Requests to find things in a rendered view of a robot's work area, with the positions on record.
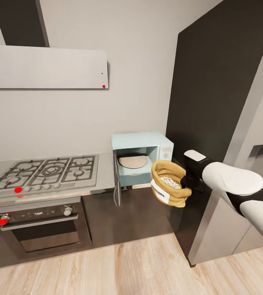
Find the popcorn bag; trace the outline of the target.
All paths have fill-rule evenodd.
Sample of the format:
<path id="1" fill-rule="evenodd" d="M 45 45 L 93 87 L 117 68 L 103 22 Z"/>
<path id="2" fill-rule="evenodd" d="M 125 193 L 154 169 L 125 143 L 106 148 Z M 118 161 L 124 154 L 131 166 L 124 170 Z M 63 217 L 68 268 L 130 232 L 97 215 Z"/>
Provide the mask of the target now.
<path id="1" fill-rule="evenodd" d="M 181 179 L 186 175 L 186 170 L 171 161 L 158 160 L 153 163 L 151 173 L 151 188 L 157 199 L 163 204 L 184 208 L 187 197 L 192 194 L 190 188 L 182 188 L 180 184 Z M 169 185 L 161 179 L 163 177 L 171 179 L 180 188 Z"/>

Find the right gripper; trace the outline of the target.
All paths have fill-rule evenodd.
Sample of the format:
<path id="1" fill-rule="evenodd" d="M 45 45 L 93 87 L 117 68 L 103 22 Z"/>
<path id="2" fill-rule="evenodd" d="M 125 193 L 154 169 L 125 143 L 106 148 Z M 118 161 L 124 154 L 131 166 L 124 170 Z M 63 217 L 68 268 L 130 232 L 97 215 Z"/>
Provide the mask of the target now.
<path id="1" fill-rule="evenodd" d="M 192 179 L 187 175 L 181 179 L 180 184 L 182 188 L 190 188 L 192 190 L 192 195 L 194 195 L 196 191 L 202 194 L 206 188 L 206 184 L 202 182 L 200 178 Z"/>

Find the microwave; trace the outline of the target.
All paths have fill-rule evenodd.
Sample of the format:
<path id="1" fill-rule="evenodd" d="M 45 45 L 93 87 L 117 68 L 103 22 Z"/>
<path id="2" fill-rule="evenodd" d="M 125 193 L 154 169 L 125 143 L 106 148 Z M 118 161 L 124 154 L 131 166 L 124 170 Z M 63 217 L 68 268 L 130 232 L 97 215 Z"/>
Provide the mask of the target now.
<path id="1" fill-rule="evenodd" d="M 141 132 L 111 135 L 114 165 L 114 202 L 122 211 L 120 174 L 148 172 L 155 161 L 172 160 L 174 143 L 162 133 Z"/>

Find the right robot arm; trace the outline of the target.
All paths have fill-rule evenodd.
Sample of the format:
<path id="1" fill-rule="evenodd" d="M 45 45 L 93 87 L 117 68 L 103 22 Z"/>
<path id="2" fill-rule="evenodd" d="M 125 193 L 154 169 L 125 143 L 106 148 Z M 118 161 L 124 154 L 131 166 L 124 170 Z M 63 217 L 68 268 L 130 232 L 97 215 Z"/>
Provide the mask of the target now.
<path id="1" fill-rule="evenodd" d="M 263 178 L 250 170 L 235 168 L 195 150 L 184 153 L 186 175 L 182 188 L 203 193 L 212 188 L 238 214 L 248 219 L 263 236 Z"/>

